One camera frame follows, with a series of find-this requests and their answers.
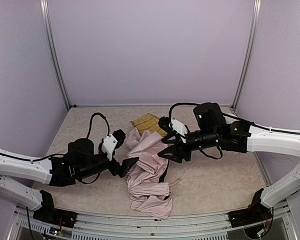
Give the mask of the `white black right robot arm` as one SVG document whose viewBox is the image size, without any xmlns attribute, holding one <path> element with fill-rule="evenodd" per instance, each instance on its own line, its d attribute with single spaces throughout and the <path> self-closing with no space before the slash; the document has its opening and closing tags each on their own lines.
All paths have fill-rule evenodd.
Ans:
<svg viewBox="0 0 300 240">
<path fill-rule="evenodd" d="M 300 130 L 266 127 L 254 122 L 223 113 L 218 103 L 192 103 L 199 129 L 189 131 L 182 122 L 161 117 L 158 125 L 167 135 L 162 139 L 167 144 L 157 155 L 176 163 L 190 161 L 193 151 L 205 153 L 216 147 L 237 153 L 268 152 L 300 158 Z M 257 191 L 248 209 L 270 209 L 286 197 L 300 190 L 300 162 L 287 175 L 268 187 Z"/>
</svg>

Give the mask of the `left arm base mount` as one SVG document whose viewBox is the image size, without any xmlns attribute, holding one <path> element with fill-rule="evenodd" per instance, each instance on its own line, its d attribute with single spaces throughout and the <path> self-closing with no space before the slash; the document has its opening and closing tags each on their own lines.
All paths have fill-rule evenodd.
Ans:
<svg viewBox="0 0 300 240">
<path fill-rule="evenodd" d="M 42 201 L 40 208 L 33 212 L 33 218 L 44 223 L 73 229 L 78 214 L 74 211 L 56 208 L 50 193 L 45 190 L 40 190 L 39 192 Z"/>
</svg>

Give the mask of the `pink folding umbrella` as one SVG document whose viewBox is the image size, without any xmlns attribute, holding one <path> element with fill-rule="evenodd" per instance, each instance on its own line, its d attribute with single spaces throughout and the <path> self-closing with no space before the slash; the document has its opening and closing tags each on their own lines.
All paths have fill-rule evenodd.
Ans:
<svg viewBox="0 0 300 240">
<path fill-rule="evenodd" d="M 170 188 L 179 183 L 165 182 L 169 160 L 158 156 L 168 145 L 161 142 L 158 132 L 146 130 L 140 134 L 135 127 L 127 137 L 128 159 L 138 158 L 126 175 L 127 190 L 131 199 L 130 208 L 157 219 L 167 219 L 173 209 Z"/>
</svg>

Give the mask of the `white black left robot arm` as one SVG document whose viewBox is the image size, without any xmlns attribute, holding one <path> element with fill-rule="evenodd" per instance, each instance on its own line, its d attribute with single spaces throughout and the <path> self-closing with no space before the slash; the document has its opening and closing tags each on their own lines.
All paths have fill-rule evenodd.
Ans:
<svg viewBox="0 0 300 240">
<path fill-rule="evenodd" d="M 53 187 L 67 187 L 76 182 L 85 184 L 91 176 L 99 177 L 108 170 L 113 176 L 125 177 L 138 162 L 138 157 L 122 162 L 114 158 L 120 143 L 109 135 L 101 144 L 99 153 L 94 153 L 94 143 L 88 138 L 70 142 L 65 154 L 51 154 L 42 158 L 8 152 L 0 148 L 0 194 L 32 211 L 42 208 L 53 209 L 50 193 L 28 187 L 18 178 L 31 180 Z"/>
</svg>

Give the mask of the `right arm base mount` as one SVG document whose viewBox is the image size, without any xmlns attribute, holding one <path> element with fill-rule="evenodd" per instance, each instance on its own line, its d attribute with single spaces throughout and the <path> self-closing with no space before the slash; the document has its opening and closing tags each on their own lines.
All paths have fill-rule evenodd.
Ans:
<svg viewBox="0 0 300 240">
<path fill-rule="evenodd" d="M 232 228 L 258 223 L 273 217 L 272 208 L 267 208 L 261 204 L 263 190 L 261 188 L 254 194 L 252 202 L 247 208 L 233 210 L 228 213 Z"/>
</svg>

